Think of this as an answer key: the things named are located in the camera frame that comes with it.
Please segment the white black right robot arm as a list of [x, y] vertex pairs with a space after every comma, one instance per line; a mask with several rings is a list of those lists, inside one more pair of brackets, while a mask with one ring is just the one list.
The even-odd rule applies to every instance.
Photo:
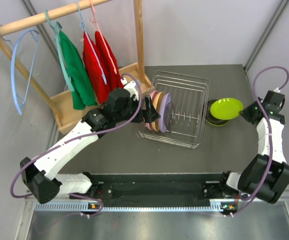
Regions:
[[229, 198], [243, 192], [274, 204], [289, 184], [289, 165], [283, 153], [282, 132], [285, 117], [280, 113], [285, 96], [269, 90], [264, 99], [245, 107], [239, 114], [255, 125], [258, 134], [258, 152], [242, 173], [224, 172], [217, 186], [218, 193]]

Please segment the pink plastic plate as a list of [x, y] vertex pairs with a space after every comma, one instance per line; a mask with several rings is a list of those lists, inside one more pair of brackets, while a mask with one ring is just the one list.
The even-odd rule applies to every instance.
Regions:
[[[152, 103], [154, 102], [154, 99], [155, 99], [157, 94], [158, 94], [157, 90], [154, 90], [153, 92], [150, 93], [150, 98], [151, 98]], [[151, 123], [146, 123], [145, 126], [147, 127], [147, 129], [149, 129], [151, 131], [153, 130]]]

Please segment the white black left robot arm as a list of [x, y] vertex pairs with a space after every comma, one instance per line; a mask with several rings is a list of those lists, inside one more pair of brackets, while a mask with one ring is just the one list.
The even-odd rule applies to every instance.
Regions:
[[93, 198], [98, 182], [88, 172], [60, 174], [60, 170], [80, 151], [110, 131], [128, 123], [152, 123], [160, 118], [149, 95], [140, 100], [135, 93], [116, 88], [98, 108], [91, 109], [77, 125], [34, 163], [26, 157], [20, 162], [23, 183], [40, 204], [60, 195]]

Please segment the purple plastic plate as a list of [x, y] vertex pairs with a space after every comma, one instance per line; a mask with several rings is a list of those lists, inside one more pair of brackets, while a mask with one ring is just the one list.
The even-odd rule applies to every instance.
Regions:
[[165, 118], [167, 117], [167, 108], [171, 102], [172, 102], [172, 96], [170, 93], [167, 93], [162, 98], [162, 101], [160, 104], [160, 108], [159, 108], [160, 118], [158, 120], [158, 126], [159, 126], [159, 131], [162, 133], [165, 133], [167, 130]]

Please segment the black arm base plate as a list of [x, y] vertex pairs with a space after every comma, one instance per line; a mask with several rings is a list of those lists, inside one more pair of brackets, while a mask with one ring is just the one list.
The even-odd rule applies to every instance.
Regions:
[[173, 176], [166, 178], [107, 178], [92, 184], [86, 193], [70, 193], [71, 199], [98, 198], [102, 201], [124, 198], [145, 197], [187, 197], [189, 199], [212, 199], [217, 197], [234, 198], [237, 190], [220, 184], [219, 180], [205, 180], [198, 177]]

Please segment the yellow plastic plate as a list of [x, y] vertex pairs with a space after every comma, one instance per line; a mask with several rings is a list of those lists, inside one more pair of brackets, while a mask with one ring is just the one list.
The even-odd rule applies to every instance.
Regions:
[[[158, 92], [154, 97], [153, 106], [158, 113], [160, 113], [160, 106], [161, 106], [164, 96], [165, 96], [165, 93], [161, 91], [161, 92]], [[154, 131], [159, 132], [160, 131], [159, 118], [155, 122], [153, 122], [151, 126]]]

